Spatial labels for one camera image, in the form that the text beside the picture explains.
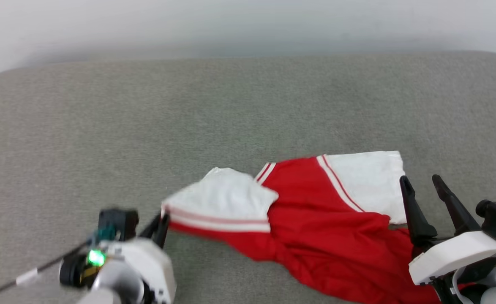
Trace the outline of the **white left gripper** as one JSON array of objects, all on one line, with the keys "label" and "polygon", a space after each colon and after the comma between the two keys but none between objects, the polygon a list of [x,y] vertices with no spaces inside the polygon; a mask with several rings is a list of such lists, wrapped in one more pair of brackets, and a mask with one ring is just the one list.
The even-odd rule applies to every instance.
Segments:
[{"label": "white left gripper", "polygon": [[115,291],[125,304],[173,303],[177,284],[171,258],[163,251],[169,222],[164,212],[139,237],[104,242],[104,288]]}]

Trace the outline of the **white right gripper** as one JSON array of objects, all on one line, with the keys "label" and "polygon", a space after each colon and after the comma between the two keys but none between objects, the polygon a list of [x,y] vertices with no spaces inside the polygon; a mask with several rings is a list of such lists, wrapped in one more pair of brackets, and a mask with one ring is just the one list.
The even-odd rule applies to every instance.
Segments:
[{"label": "white right gripper", "polygon": [[[416,285],[429,283],[430,277],[445,275],[496,254],[496,240],[481,231],[480,225],[441,176],[432,175],[432,183],[449,212],[456,237],[436,244],[409,263],[409,273]],[[408,177],[401,176],[399,185],[410,240],[415,247],[425,247],[438,233],[422,212]]]}]

